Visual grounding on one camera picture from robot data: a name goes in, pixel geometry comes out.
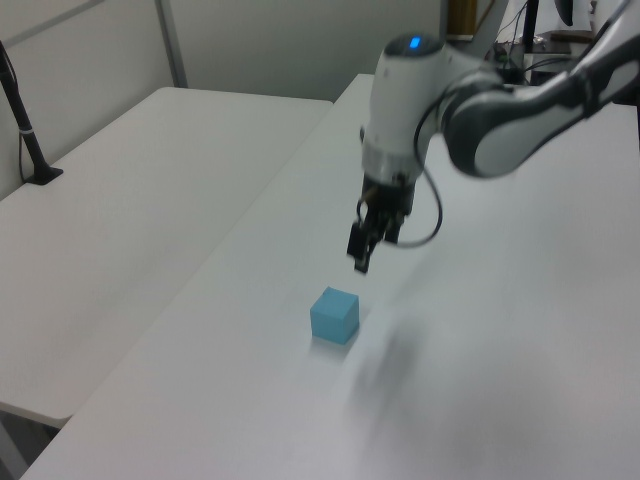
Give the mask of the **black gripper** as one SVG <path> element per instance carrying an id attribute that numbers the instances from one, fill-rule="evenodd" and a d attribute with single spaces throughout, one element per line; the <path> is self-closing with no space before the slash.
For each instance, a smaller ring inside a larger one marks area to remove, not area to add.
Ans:
<path id="1" fill-rule="evenodd" d="M 353 258 L 356 271 L 368 273 L 375 238 L 398 244 L 401 227 L 412 211 L 414 193 L 414 184 L 389 186 L 367 175 L 363 177 L 356 220 L 351 225 L 347 245 L 347 254 Z"/>

